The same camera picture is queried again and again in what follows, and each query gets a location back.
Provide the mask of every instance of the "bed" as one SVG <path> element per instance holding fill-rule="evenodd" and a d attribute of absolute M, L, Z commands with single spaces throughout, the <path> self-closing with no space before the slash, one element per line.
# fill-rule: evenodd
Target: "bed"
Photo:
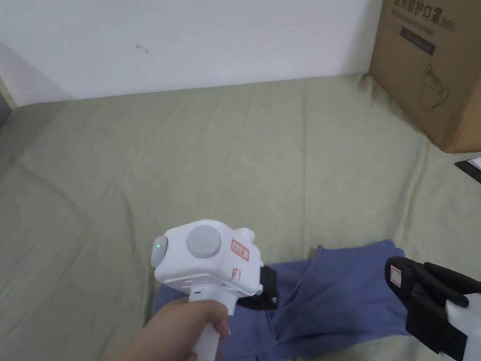
<path fill-rule="evenodd" d="M 149 319 L 153 240 L 249 227 L 265 263 L 392 239 L 481 279 L 481 186 L 368 75 L 20 107 L 0 128 L 0 359 L 100 360 Z M 320 360 L 436 360 L 390 337 Z"/>

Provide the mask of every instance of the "white device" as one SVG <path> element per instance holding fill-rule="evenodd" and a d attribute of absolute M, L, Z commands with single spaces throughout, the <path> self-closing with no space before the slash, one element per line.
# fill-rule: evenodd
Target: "white device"
<path fill-rule="evenodd" d="M 446 312 L 449 323 L 468 336 L 463 361 L 478 361 L 481 359 L 481 294 L 465 295 L 469 306 L 462 308 L 453 302 L 446 301 Z M 443 354 L 443 361 L 453 361 Z"/>
<path fill-rule="evenodd" d="M 213 299 L 233 315 L 238 298 L 262 293 L 261 252 L 248 228 L 233 230 L 217 220 L 200 220 L 157 237 L 151 264 L 155 278 L 189 295 L 189 302 Z M 193 352 L 214 361 L 219 334 L 207 325 Z"/>

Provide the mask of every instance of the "blue cloth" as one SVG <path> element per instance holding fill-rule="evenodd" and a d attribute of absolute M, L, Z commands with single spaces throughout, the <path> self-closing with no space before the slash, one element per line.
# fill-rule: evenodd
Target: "blue cloth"
<path fill-rule="evenodd" d="M 315 357 L 390 335 L 408 335 L 407 311 L 384 280 L 384 265 L 403 250 L 385 240 L 345 249 L 319 246 L 314 258 L 273 265 L 279 307 L 236 307 L 231 336 L 219 347 L 225 360 L 262 361 Z M 184 294 L 161 286 L 157 312 Z"/>

